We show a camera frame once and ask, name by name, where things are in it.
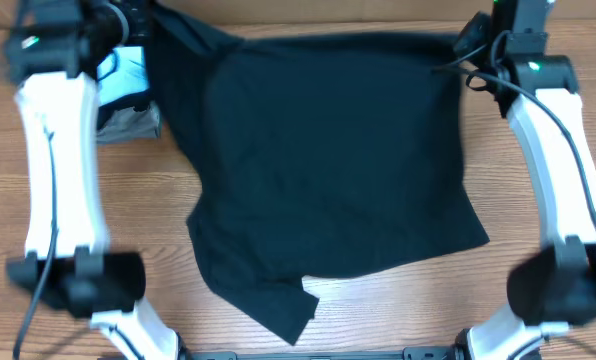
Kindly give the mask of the black t-shirt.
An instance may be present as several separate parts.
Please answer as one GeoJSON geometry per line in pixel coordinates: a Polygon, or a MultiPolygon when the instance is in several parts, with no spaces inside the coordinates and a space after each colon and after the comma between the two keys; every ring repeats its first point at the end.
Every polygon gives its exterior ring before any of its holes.
{"type": "Polygon", "coordinates": [[[351,278],[488,242],[463,186],[446,34],[244,39],[156,4],[151,94],[197,171],[209,289],[288,344],[351,278]]]}

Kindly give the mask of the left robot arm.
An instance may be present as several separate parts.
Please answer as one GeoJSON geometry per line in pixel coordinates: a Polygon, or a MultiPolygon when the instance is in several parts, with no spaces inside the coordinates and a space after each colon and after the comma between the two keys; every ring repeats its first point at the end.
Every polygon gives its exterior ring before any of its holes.
{"type": "Polygon", "coordinates": [[[98,65],[150,34],[146,1],[23,1],[3,52],[26,138],[30,221],[12,283],[85,319],[128,359],[185,359],[146,298],[136,252],[110,251],[98,188],[98,65]],[[32,24],[23,18],[32,15],[32,24]]]}

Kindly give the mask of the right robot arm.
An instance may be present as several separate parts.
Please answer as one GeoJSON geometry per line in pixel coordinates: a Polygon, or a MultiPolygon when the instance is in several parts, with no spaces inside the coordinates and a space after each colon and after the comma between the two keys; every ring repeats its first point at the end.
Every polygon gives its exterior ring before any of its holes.
{"type": "Polygon", "coordinates": [[[541,247],[507,280],[506,304],[462,331],[450,359],[536,359],[552,337],[596,320],[596,169],[571,61],[546,51],[549,0],[496,0],[455,43],[451,69],[481,79],[522,147],[541,247]]]}

